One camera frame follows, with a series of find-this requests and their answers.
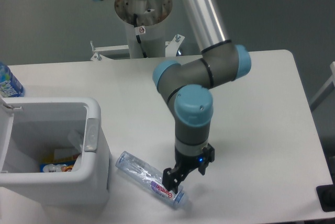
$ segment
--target bin lid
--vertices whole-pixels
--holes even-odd
[[[0,97],[0,171],[2,171],[10,135],[12,133],[14,110]]]

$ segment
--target plastic water bottle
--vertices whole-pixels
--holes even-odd
[[[0,94],[3,97],[23,97],[25,90],[9,67],[0,62]]]
[[[162,184],[163,174],[130,153],[126,151],[123,152],[115,165],[168,205],[178,208],[187,202],[187,196],[183,192],[183,186],[178,187],[176,194],[173,191],[169,192]]]

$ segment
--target gray floor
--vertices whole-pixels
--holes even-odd
[[[185,53],[197,54],[184,7],[180,0],[173,1],[166,39],[185,35]],[[335,0],[217,1],[235,43],[250,51],[287,49],[294,54],[308,99],[330,76],[329,64],[335,61]],[[113,5],[114,0],[0,0],[0,60],[88,61],[90,40],[96,47],[126,44]],[[314,119],[324,146],[335,154],[334,99],[335,94],[328,97]]]

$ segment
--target table surface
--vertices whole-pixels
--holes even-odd
[[[190,198],[184,209],[168,207],[113,166],[103,206],[41,206],[1,188],[0,222],[238,224],[334,217],[318,201],[316,186],[332,181],[292,54],[251,52],[251,58],[246,77],[211,90],[209,143],[216,159],[205,176],[194,171],[183,183]],[[163,170],[174,165],[174,119],[151,79],[161,61],[10,68],[27,96],[95,98],[113,163],[126,150]]]

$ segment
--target blue water bottle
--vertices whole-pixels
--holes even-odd
[[[25,90],[9,67],[0,62],[0,94],[3,97],[23,97]]]

